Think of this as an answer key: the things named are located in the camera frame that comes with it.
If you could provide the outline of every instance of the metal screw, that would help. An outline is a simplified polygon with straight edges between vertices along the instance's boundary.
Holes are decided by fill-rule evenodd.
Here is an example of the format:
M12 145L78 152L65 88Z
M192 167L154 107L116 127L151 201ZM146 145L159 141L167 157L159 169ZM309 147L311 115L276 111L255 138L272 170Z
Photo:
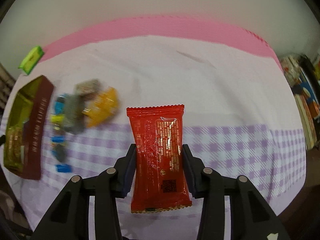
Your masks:
M109 168L107 169L107 173L108 174L114 174L116 172L116 169L115 168Z
M241 182L247 182L248 181L248 178L246 176L240 176L239 177L239 181Z
M72 181L72 182L78 182L79 180L80 180L80 177L79 177L78 175L73 176L73 177L71 178L71 181Z
M212 173L212 169L206 167L206 168L203 169L203 172L206 173L206 174L211 174Z

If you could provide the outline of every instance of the candy wrapper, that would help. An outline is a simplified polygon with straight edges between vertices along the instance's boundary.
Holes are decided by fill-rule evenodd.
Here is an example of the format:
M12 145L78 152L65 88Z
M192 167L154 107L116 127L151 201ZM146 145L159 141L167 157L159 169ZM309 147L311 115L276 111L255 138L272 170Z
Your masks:
M184 105L127 108L137 171L131 212L158 212L191 206L182 167Z
M62 129L65 132L79 134L84 131L84 118L81 114L84 101L79 95L66 95Z
M85 99L93 99L99 90L100 82L98 79L88 80L75 86L75 94L85 97Z
M90 103L88 108L82 113L89 117L87 127L93 127L101 124L106 119L112 117L119 107L119 100L116 89L110 87L102 91L97 98Z

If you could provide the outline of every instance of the yellow candy wrapper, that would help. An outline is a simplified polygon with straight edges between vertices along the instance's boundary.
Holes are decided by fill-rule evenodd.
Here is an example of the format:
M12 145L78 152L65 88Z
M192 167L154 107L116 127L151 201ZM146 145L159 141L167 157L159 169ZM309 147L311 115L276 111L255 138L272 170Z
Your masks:
M106 119L113 116L119 107L117 91L114 88L109 88L101 92L98 97L90 103L89 107L82 111L83 114L89 117L87 127L97 126Z
M63 118L64 114L52 114L50 116L51 122L56 124L60 124L63 121Z

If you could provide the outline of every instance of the pink table edge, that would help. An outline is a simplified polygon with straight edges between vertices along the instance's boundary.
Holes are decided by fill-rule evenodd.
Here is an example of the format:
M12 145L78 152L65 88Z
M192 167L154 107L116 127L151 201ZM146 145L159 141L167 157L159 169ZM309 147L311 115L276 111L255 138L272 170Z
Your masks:
M144 16L103 22L45 46L40 62L88 43L145 35L225 44L257 56L271 57L282 71L275 52L258 35L234 25L188 16Z

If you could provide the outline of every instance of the dark red package label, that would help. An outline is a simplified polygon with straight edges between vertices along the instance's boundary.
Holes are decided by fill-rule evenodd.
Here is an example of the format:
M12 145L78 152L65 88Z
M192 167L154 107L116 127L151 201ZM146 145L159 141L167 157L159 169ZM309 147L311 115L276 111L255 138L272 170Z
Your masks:
M181 156L183 110L184 105L127 108L137 145L131 212L192 205Z

